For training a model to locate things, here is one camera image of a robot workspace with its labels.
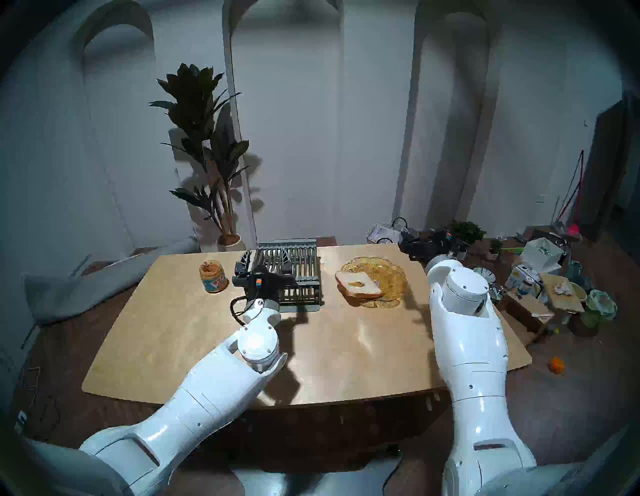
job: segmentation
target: gray cushion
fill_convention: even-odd
[[[143,255],[116,262],[86,276],[24,275],[24,292],[35,321],[38,324],[52,324],[86,312],[137,284],[161,255],[198,251],[198,241],[188,237]]]

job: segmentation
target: white box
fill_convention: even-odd
[[[556,269],[562,253],[562,250],[547,238],[539,237],[526,244],[520,254],[520,260],[537,272],[551,272]]]

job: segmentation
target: orange object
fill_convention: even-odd
[[[551,360],[549,360],[548,367],[549,370],[554,374],[564,374],[564,362],[562,358],[554,356]]]

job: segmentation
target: plant pot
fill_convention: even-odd
[[[246,250],[246,246],[242,242],[242,238],[239,234],[232,236],[220,236],[218,238],[218,251],[219,252],[243,252]]]
[[[600,325],[598,323],[593,326],[586,325],[584,320],[581,318],[581,314],[571,316],[566,326],[569,327],[569,330],[574,335],[579,337],[593,337],[598,334],[598,331],[600,330]]]

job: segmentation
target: slice of bread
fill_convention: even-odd
[[[335,273],[335,280],[338,288],[347,296],[352,298],[379,298],[382,291],[378,285],[369,277],[366,272],[343,272]]]

